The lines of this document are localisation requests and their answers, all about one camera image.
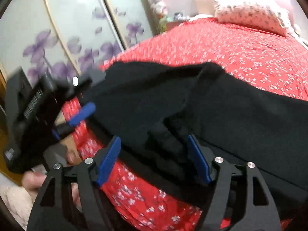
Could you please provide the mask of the black pants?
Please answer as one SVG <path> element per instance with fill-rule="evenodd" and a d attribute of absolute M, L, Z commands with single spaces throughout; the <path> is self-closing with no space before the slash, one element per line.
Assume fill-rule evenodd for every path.
<path fill-rule="evenodd" d="M 119 136 L 120 160 L 166 193 L 201 206 L 205 180 L 189 135 L 230 163 L 254 162 L 271 191 L 307 198 L 307 102 L 263 91 L 215 63 L 117 62 L 86 90 L 101 143 Z"/>

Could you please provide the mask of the red floral bedspread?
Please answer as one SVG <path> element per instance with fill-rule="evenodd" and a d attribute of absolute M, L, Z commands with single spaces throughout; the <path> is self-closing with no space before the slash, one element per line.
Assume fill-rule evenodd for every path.
<path fill-rule="evenodd" d="M 198 19 L 146 40 L 108 60 L 107 71 L 117 62 L 157 63 L 169 67 L 215 63 L 236 79 L 270 93 L 307 102 L 307 50 L 291 36 L 222 24 L 216 19 Z M 81 106 L 79 98 L 64 107 L 66 118 Z M 74 133 L 82 158 L 92 157 L 101 143 L 87 122 Z M 307 230 L 307 198 L 298 203 L 275 195 L 269 188 L 283 230 Z M 178 199 L 138 176 L 119 159 L 101 187 L 113 230 L 196 230 L 206 203 L 205 185 L 201 206 Z"/>

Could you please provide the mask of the floral sliding wardrobe doors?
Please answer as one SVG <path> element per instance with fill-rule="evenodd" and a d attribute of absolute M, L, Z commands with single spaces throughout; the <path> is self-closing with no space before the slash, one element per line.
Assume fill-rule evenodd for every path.
<path fill-rule="evenodd" d="M 146 0 L 1 0 L 1 71 L 72 78 L 153 36 Z"/>

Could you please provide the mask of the pink floral pillow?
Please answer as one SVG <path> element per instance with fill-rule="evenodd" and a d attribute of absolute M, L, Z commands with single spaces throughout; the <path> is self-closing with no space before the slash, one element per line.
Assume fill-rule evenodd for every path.
<path fill-rule="evenodd" d="M 233 23 L 285 37 L 295 34 L 286 9 L 276 2 L 215 1 L 215 18 L 219 23 Z"/>

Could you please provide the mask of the bedside table with clutter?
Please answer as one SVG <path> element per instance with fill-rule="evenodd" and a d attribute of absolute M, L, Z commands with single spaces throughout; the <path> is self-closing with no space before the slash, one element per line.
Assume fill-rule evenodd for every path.
<path fill-rule="evenodd" d="M 171 30 L 174 27 L 179 26 L 180 24 L 189 21 L 191 19 L 190 16 L 183 15 L 183 13 L 178 12 L 175 13 L 173 16 L 165 16 L 160 18 L 158 24 L 158 31 L 159 33 L 164 33 L 166 31 Z"/>

